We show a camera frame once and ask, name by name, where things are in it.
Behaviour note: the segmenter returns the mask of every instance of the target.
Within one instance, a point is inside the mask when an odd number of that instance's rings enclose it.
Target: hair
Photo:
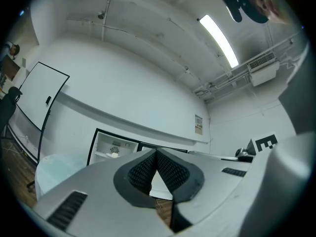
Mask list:
[[[15,56],[20,52],[20,46],[19,45],[14,45],[14,46],[15,46],[15,52],[14,52],[14,56]]]

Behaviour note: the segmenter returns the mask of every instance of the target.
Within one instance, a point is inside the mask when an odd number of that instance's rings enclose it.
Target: ceiling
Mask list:
[[[106,28],[97,17],[107,10]],[[121,46],[169,73],[190,90],[232,70],[197,19],[208,14],[242,63],[295,32],[283,24],[234,22],[221,0],[64,0],[67,31]]]

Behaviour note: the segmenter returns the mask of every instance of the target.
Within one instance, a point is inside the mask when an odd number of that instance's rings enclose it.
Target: whiteboard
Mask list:
[[[69,76],[38,62],[23,82],[17,106],[40,131],[57,94]]]

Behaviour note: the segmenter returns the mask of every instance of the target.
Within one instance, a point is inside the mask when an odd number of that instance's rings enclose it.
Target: whiteboard frame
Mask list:
[[[46,65],[46,64],[44,64],[44,63],[42,63],[42,62],[39,61],[39,62],[37,62],[37,63],[35,64],[35,66],[32,68],[32,70],[30,71],[30,73],[26,76],[26,78],[24,79],[24,81],[23,81],[23,83],[21,84],[21,86],[19,87],[19,89],[22,88],[24,82],[25,82],[26,79],[29,77],[29,75],[31,74],[31,72],[33,71],[33,69],[36,67],[36,65],[37,65],[38,63],[40,63],[40,64],[42,64],[42,65],[44,65],[44,66],[46,66],[46,67],[48,67],[48,68],[50,68],[50,69],[56,71],[56,72],[59,72],[59,73],[65,75],[65,76],[67,76],[66,80],[64,81],[64,83],[61,85],[61,87],[59,88],[59,90],[58,90],[57,93],[55,94],[55,96],[54,96],[54,98],[53,98],[53,101],[51,102],[51,104],[50,104],[50,106],[49,106],[49,108],[48,108],[48,110],[47,110],[47,113],[46,113],[46,115],[45,115],[45,119],[44,119],[44,122],[43,122],[41,128],[39,128],[37,125],[35,125],[35,124],[30,120],[30,118],[23,112],[23,110],[20,108],[19,104],[16,103],[17,107],[20,109],[20,111],[23,113],[23,115],[32,123],[33,126],[35,126],[40,132],[42,132],[42,131],[45,129],[46,120],[47,120],[47,118],[48,118],[47,115],[50,113],[50,109],[51,109],[52,105],[54,104],[54,101],[55,101],[57,95],[59,94],[59,92],[61,91],[62,87],[65,85],[65,83],[67,82],[67,80],[69,79],[70,76],[67,75],[67,74],[65,74],[65,73],[63,73],[63,72],[60,72],[60,71],[58,71],[58,70],[56,70],[56,69],[54,69],[54,68],[52,68],[52,67],[50,67],[50,66],[48,66],[48,65]]]

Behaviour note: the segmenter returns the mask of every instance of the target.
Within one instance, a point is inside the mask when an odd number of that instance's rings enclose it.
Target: air vent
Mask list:
[[[65,231],[86,198],[87,194],[72,192],[47,221]]]
[[[234,176],[240,176],[240,177],[244,177],[245,174],[247,173],[246,171],[237,170],[233,168],[224,168],[222,172],[230,174],[230,175],[234,175]]]
[[[248,63],[248,69],[250,72],[254,72],[262,67],[265,67],[269,65],[270,63],[274,62],[276,60],[276,55],[271,52],[268,53],[252,62]]]

